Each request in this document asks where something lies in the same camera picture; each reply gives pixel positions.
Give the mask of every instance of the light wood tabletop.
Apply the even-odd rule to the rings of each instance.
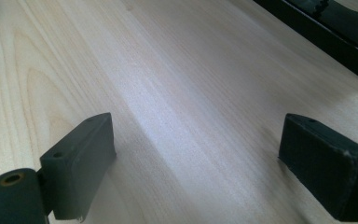
[[[104,112],[85,223],[337,223],[278,151],[286,113],[358,142],[358,76],[253,1],[0,1],[0,174]]]

